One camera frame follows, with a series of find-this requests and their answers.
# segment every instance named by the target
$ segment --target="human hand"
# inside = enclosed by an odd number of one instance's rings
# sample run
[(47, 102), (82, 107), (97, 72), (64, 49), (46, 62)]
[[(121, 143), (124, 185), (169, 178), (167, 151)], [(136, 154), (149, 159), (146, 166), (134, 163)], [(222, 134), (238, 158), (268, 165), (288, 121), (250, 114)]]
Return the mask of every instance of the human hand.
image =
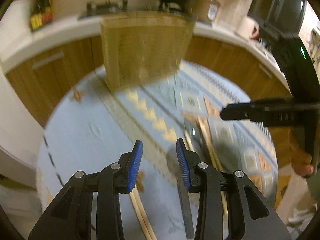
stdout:
[[(320, 138), (320, 127), (317, 129), (317, 137)], [(294, 172), (302, 177), (313, 173), (313, 166), (310, 164), (312, 156), (299, 147), (299, 143), (292, 131), (289, 130), (289, 150), (291, 151), (291, 166)]]

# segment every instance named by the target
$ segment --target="white countertop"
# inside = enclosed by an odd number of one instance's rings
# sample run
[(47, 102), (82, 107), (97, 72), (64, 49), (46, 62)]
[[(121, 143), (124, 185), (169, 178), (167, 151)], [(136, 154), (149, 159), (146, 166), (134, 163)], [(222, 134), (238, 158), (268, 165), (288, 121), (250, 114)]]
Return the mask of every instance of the white countertop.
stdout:
[[(79, 21), (77, 18), (78, 16), (76, 15), (54, 21), (34, 33), (27, 33), (12, 41), (9, 46), (0, 51), (3, 72), (6, 74), (25, 60), (61, 44), (100, 35), (100, 18), (98, 16), (84, 18)], [(289, 89), (278, 64), (273, 58), (266, 57), (256, 47), (254, 41), (245, 40), (234, 34), (233, 31), (217, 24), (211, 26), (197, 22), (194, 34), (246, 49), (266, 66), (267, 71), (272, 72)]]

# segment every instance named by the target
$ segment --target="white wall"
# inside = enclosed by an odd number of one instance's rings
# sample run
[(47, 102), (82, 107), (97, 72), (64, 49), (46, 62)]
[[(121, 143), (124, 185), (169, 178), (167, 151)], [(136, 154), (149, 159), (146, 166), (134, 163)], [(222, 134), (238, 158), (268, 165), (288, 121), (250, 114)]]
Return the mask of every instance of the white wall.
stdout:
[(248, 14), (252, 0), (225, 0), (219, 13), (219, 22), (235, 31), (243, 17)]
[(0, 68), (0, 174), (34, 187), (43, 132)]
[(299, 32), (299, 37), (301, 38), (303, 44), (306, 46), (308, 51), (309, 51), (311, 31), (313, 27), (317, 26), (317, 23), (318, 23), (318, 17), (314, 12), (314, 10), (312, 9), (311, 5), (307, 3), (306, 13), (304, 15), (302, 26)]

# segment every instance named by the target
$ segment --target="wooden stick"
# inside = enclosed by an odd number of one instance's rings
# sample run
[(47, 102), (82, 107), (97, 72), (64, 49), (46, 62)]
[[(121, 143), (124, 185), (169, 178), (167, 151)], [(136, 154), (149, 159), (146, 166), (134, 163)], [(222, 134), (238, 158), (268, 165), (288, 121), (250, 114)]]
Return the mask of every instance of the wooden stick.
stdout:
[(213, 163), (216, 163), (217, 164), (217, 169), (219, 171), (223, 171), (223, 168), (222, 168), (222, 165), (220, 163), (220, 160), (212, 146), (212, 143), (209, 141), (209, 137), (207, 135), (207, 131), (204, 127), (204, 123), (202, 122), (202, 120), (198, 117), (198, 123), (199, 123), (199, 127), (201, 129), (201, 132), (203, 134), (203, 137), (204, 137), (204, 141), (205, 141), (205, 144), (207, 145), (207, 148), (208, 148), (208, 152), (209, 152), (209, 155), (210, 155), (210, 158), (211, 158), (211, 161), (212, 161), (212, 164)]
[(187, 141), (187, 145), (188, 145), (188, 146), (187, 146), (187, 147), (188, 147), (187, 150), (194, 152), (195, 149), (194, 149), (194, 147), (193, 147), (193, 145), (192, 145), (190, 135), (189, 135), (189, 133), (188, 133), (186, 130), (184, 131), (184, 137), (185, 137), (185, 139), (186, 139), (186, 141)]
[(149, 234), (150, 234), (151, 239), (152, 239), (152, 240), (157, 240), (156, 235), (155, 235), (155, 233), (153, 232), (153, 229), (152, 229), (152, 227), (151, 227), (151, 225), (150, 225), (150, 222), (149, 222), (149, 219), (148, 219), (148, 217), (147, 217), (147, 214), (146, 214), (146, 212), (145, 212), (145, 210), (144, 210), (144, 207), (143, 207), (143, 205), (142, 205), (142, 202), (141, 202), (141, 199), (140, 199), (140, 196), (139, 196), (139, 193), (138, 193), (138, 190), (137, 190), (136, 187), (133, 188), (132, 193), (133, 193), (134, 196), (135, 196), (135, 199), (136, 199), (136, 202), (137, 202), (137, 204), (138, 204), (139, 210), (140, 210), (140, 212), (141, 212), (143, 221), (144, 221), (144, 223), (145, 223), (145, 225), (146, 225), (146, 227), (147, 227), (147, 230), (148, 230), (148, 232), (149, 232)]
[[(223, 171), (222, 165), (220, 163), (220, 160), (212, 146), (211, 141), (209, 141), (209, 137), (207, 134), (207, 131), (204, 127), (204, 123), (202, 122), (202, 120), (198, 117), (198, 123), (199, 123), (199, 127), (201, 129), (202, 135), (204, 137), (204, 141), (205, 144), (207, 145), (208, 148), (208, 152), (210, 155), (210, 159), (212, 162), (212, 165), (219, 171)], [(223, 213), (227, 214), (228, 213), (228, 205), (227, 205), (227, 199), (226, 199), (226, 195), (224, 194), (224, 192), (221, 192), (221, 200), (222, 200), (222, 209), (223, 209)]]
[(136, 201), (136, 198), (135, 198), (135, 195), (133, 192), (130, 192), (129, 193), (130, 195), (130, 198), (131, 198), (131, 202), (132, 202), (132, 205), (133, 205), (133, 208), (134, 208), (134, 211), (136, 212), (136, 215), (137, 215), (137, 218), (139, 220), (139, 223), (141, 225), (141, 228), (142, 228), (142, 231), (146, 237), (147, 240), (152, 240), (151, 236), (150, 236), (150, 233), (148, 231), (148, 228), (143, 220), (143, 217), (141, 215), (141, 212), (140, 212), (140, 209), (139, 209), (139, 206), (137, 204), (137, 201)]

